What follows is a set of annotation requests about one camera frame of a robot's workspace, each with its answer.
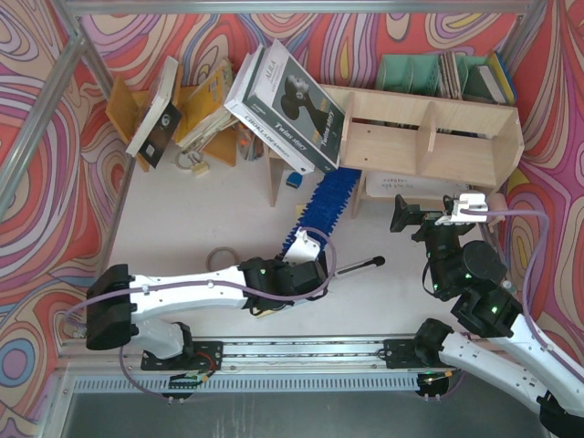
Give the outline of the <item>white and black utility knife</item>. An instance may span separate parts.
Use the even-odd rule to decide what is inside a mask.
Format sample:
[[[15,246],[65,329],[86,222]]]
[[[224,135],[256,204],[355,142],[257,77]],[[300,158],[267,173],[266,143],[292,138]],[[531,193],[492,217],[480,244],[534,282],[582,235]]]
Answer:
[[[377,255],[372,258],[359,261],[357,263],[339,267],[335,272],[334,276],[341,278],[344,276],[353,275],[358,272],[362,272],[366,269],[376,268],[383,266],[385,264],[385,258],[382,255]]]

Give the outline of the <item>blue microfiber duster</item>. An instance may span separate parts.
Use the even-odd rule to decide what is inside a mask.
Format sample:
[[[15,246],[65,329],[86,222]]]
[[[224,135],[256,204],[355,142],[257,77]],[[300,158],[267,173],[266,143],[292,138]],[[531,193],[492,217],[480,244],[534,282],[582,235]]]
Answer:
[[[288,233],[280,255],[283,256],[292,246],[299,228],[316,228],[331,237],[360,177],[361,170],[344,167],[326,173],[317,184],[295,226]]]

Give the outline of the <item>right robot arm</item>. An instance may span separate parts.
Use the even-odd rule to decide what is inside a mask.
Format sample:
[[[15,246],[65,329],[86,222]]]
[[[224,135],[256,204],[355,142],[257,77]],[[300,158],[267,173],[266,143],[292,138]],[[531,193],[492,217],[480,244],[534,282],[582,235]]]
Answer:
[[[389,369],[453,367],[507,393],[536,413],[557,437],[583,434],[583,368],[549,338],[531,318],[526,297],[505,287],[507,269],[487,242],[462,245],[460,236],[490,218],[511,215],[491,210],[484,194],[443,198],[441,211],[395,197],[390,230],[417,226],[412,235],[425,245],[423,278],[427,293],[447,302],[468,332],[501,347],[502,357],[484,349],[435,318],[426,319],[412,339],[386,339],[379,356]]]

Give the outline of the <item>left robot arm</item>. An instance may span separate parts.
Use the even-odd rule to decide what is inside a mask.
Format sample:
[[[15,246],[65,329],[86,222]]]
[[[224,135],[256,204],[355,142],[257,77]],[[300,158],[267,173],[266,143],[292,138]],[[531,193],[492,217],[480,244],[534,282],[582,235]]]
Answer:
[[[195,275],[131,275],[110,266],[89,288],[86,346],[102,351],[136,346],[163,362],[191,360],[188,325],[163,316],[203,308],[264,312],[319,296],[327,279],[318,261],[255,257],[238,266]]]

